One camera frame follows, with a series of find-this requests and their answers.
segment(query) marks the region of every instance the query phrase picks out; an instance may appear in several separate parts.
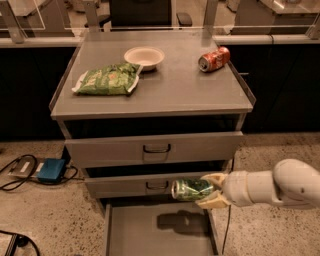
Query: chip bag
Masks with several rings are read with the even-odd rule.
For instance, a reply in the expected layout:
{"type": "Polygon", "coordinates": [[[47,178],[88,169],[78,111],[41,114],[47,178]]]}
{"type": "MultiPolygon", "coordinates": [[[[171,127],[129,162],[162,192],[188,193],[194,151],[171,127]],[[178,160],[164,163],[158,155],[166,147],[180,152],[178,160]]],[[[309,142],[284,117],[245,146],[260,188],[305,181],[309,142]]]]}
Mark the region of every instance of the chip bag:
{"type": "Polygon", "coordinates": [[[89,70],[80,76],[72,91],[87,95],[128,95],[137,86],[142,68],[124,63],[89,70]]]}

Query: power adapter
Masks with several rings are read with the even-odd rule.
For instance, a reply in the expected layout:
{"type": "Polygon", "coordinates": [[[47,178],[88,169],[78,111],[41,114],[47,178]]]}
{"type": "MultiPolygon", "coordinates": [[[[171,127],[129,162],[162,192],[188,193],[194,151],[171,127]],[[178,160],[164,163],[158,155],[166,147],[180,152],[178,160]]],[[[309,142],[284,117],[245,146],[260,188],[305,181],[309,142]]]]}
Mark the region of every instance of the power adapter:
{"type": "Polygon", "coordinates": [[[37,174],[37,179],[45,183],[58,183],[66,170],[64,159],[45,159],[40,172],[37,174]]]}

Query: drawer front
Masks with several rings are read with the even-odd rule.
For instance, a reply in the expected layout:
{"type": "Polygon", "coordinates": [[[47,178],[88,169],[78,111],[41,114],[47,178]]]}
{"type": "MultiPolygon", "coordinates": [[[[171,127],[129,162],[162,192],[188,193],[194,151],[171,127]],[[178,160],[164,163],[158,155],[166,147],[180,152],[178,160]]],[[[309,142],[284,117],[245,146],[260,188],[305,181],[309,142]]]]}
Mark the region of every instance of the drawer front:
{"type": "Polygon", "coordinates": [[[242,132],[66,140],[80,168],[229,160],[242,132]]]}
{"type": "Polygon", "coordinates": [[[171,194],[172,182],[178,178],[200,178],[209,172],[157,174],[112,178],[87,178],[85,184],[93,198],[114,198],[171,194]]]}

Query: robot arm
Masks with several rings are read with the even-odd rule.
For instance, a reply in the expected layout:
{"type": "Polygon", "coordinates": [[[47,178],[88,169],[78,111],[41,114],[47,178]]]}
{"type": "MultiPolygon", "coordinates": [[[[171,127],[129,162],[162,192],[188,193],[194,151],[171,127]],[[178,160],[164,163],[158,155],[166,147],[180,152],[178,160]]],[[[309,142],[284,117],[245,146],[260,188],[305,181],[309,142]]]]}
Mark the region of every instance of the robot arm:
{"type": "Polygon", "coordinates": [[[320,173],[295,159],[279,162],[273,171],[237,171],[229,175],[206,175],[202,179],[211,181],[217,188],[196,201],[204,209],[256,203],[294,209],[320,207],[320,173]]]}

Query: cable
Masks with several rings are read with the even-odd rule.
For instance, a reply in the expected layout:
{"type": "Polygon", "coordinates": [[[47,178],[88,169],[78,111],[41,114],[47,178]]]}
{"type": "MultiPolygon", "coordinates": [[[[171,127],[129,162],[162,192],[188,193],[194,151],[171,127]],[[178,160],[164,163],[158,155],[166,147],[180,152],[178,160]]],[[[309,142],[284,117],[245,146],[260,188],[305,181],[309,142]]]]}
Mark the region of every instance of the cable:
{"type": "Polygon", "coordinates": [[[75,166],[71,165],[70,167],[67,167],[67,170],[70,170],[70,169],[74,169],[75,170],[75,172],[71,175],[71,177],[67,178],[67,177],[63,176],[62,180],[60,182],[57,182],[57,183],[49,183],[49,182],[43,182],[43,181],[39,181],[39,180],[30,180],[30,181],[34,182],[34,183],[37,183],[37,184],[45,185],[45,186],[57,186],[57,185],[61,185],[61,184],[67,183],[68,181],[74,180],[74,179],[84,180],[82,178],[75,178],[75,176],[79,172],[78,168],[76,168],[75,166]]]}
{"type": "MultiPolygon", "coordinates": [[[[229,174],[234,171],[234,163],[235,163],[235,159],[232,158],[231,169],[230,169],[229,174]]],[[[227,220],[227,227],[226,227],[226,231],[224,233],[224,239],[223,239],[223,244],[222,244],[222,255],[224,254],[224,248],[226,246],[226,241],[227,241],[227,236],[228,236],[228,231],[229,231],[229,226],[230,226],[230,219],[231,219],[231,205],[229,205],[229,209],[228,209],[228,220],[227,220]]]]}
{"type": "Polygon", "coordinates": [[[3,191],[6,191],[6,192],[9,192],[9,191],[12,191],[12,190],[15,190],[17,188],[19,188],[22,184],[24,184],[26,181],[30,180],[31,176],[35,173],[36,171],[36,168],[37,168],[37,164],[38,164],[38,160],[35,156],[33,155],[22,155],[21,157],[18,157],[16,158],[15,160],[11,161],[9,164],[7,164],[4,168],[1,169],[0,173],[5,170],[7,167],[9,167],[11,164],[13,163],[17,163],[18,161],[20,161],[22,158],[24,157],[31,157],[32,160],[33,160],[33,167],[30,171],[30,173],[28,174],[27,177],[25,178],[22,178],[22,179],[19,179],[19,180],[15,180],[15,181],[11,181],[9,183],[6,183],[2,186],[0,186],[0,190],[3,190],[3,191]]]}
{"type": "Polygon", "coordinates": [[[38,160],[35,156],[33,155],[29,155],[29,154],[26,154],[26,155],[22,155],[20,157],[17,157],[16,159],[12,160],[10,163],[8,163],[6,166],[4,166],[1,170],[0,170],[0,174],[1,172],[3,172],[6,168],[8,168],[10,165],[13,165],[11,167],[11,170],[13,170],[17,164],[19,163],[19,161],[25,157],[29,157],[29,158],[32,158],[33,160],[33,166],[32,166],[32,169],[30,171],[30,173],[27,175],[27,177],[25,178],[18,178],[17,180],[15,181],[11,181],[9,183],[6,183],[2,186],[0,186],[0,191],[6,191],[6,192],[10,192],[10,191],[13,191],[17,188],[19,188],[22,184],[24,184],[25,182],[27,181],[30,181],[30,182],[34,182],[34,183],[37,183],[37,184],[41,184],[41,185],[46,185],[46,186],[57,186],[57,185],[61,185],[61,184],[64,184],[72,179],[78,179],[78,180],[83,180],[83,179],[80,179],[80,178],[75,178],[75,176],[78,174],[79,170],[71,165],[69,167],[67,167],[67,170],[69,169],[74,169],[75,172],[71,175],[71,177],[67,178],[65,176],[62,177],[61,181],[60,182],[57,182],[57,183],[49,183],[49,182],[42,182],[42,181],[39,181],[39,180],[32,180],[32,175],[35,173],[36,169],[37,169],[37,165],[38,165],[38,160]]]}
{"type": "Polygon", "coordinates": [[[29,238],[25,235],[19,234],[19,233],[13,233],[13,232],[4,231],[4,230],[0,230],[0,233],[5,234],[5,235],[11,235],[11,236],[17,235],[19,238],[26,238],[27,241],[32,244],[33,249],[35,250],[37,256],[40,256],[40,250],[39,250],[38,246],[36,245],[36,243],[31,238],[29,238]]]}
{"type": "Polygon", "coordinates": [[[227,221],[226,232],[224,233],[224,239],[223,239],[223,245],[222,245],[222,255],[224,254],[224,248],[225,248],[225,246],[226,246],[226,241],[227,241],[227,236],[228,236],[228,231],[229,231],[230,219],[231,219],[231,205],[229,205],[229,209],[228,209],[228,221],[227,221]]]}

